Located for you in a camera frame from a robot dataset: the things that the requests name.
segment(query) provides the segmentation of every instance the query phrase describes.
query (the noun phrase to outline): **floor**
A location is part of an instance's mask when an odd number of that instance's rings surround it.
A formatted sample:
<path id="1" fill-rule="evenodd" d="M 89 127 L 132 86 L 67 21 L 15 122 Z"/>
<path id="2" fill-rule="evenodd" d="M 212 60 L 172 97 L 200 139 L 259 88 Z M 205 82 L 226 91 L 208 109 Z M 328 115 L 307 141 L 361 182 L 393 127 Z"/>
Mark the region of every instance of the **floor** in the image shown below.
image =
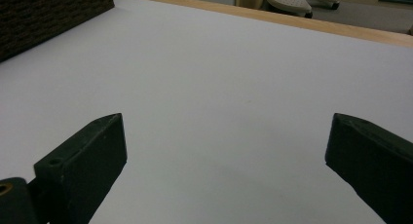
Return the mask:
<path id="1" fill-rule="evenodd" d="M 313 19 L 409 34 L 413 25 L 413 11 L 340 2 L 337 10 L 318 0 L 308 0 L 313 8 Z M 264 1 L 261 10 L 293 15 L 275 9 Z"/>

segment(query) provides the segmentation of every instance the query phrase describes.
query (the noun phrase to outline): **white tabletop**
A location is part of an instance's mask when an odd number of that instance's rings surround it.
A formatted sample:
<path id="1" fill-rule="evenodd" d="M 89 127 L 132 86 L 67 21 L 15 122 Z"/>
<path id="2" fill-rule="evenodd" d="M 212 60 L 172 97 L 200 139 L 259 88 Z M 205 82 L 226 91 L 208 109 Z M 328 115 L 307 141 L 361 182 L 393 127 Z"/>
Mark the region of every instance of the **white tabletop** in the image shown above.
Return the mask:
<path id="1" fill-rule="evenodd" d="M 324 152 L 335 112 L 412 141 L 413 50 L 145 0 L 0 64 L 0 177 L 124 115 L 91 223 L 383 223 Z"/>

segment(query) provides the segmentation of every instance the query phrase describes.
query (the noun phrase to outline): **wooden edge trim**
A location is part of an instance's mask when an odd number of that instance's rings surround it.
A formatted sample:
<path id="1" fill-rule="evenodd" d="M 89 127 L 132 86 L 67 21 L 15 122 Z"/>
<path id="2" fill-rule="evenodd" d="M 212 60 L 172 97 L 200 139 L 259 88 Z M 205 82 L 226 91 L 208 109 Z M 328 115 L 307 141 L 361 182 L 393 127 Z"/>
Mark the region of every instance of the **wooden edge trim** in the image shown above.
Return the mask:
<path id="1" fill-rule="evenodd" d="M 217 13 L 228 14 L 249 19 L 259 19 L 268 22 L 284 24 L 299 28 L 306 28 L 330 34 L 353 37 L 362 40 L 391 44 L 401 47 L 413 48 L 413 36 L 395 32 L 351 26 L 335 22 L 316 19 L 304 19 L 270 12 L 263 12 L 219 3 L 210 3 L 200 0 L 151 0 L 173 5 L 202 9 Z"/>

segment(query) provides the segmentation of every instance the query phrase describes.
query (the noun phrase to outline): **dark brown woven basket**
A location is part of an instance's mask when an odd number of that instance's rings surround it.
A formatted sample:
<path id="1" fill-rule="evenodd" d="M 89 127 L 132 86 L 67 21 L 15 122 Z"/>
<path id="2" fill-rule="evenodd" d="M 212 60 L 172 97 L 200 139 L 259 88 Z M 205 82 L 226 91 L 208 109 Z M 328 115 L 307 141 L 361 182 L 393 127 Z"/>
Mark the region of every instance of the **dark brown woven basket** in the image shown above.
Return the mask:
<path id="1" fill-rule="evenodd" d="M 113 0 L 0 0 L 0 62 L 113 7 Z"/>

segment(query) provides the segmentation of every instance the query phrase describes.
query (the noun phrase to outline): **caster wheel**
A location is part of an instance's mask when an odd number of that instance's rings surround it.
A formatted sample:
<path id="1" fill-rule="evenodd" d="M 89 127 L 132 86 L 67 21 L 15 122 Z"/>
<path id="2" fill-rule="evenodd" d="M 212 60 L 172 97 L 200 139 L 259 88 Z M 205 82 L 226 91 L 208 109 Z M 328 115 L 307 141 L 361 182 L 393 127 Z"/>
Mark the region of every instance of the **caster wheel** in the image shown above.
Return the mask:
<path id="1" fill-rule="evenodd" d="M 304 17 L 307 19 L 311 19 L 313 17 L 313 12 L 307 13 Z"/>
<path id="2" fill-rule="evenodd" d="M 339 3 L 339 2 L 335 2 L 335 3 L 333 3 L 333 5 L 331 6 L 331 10 L 337 10 L 339 6 L 340 6 L 340 3 Z"/>

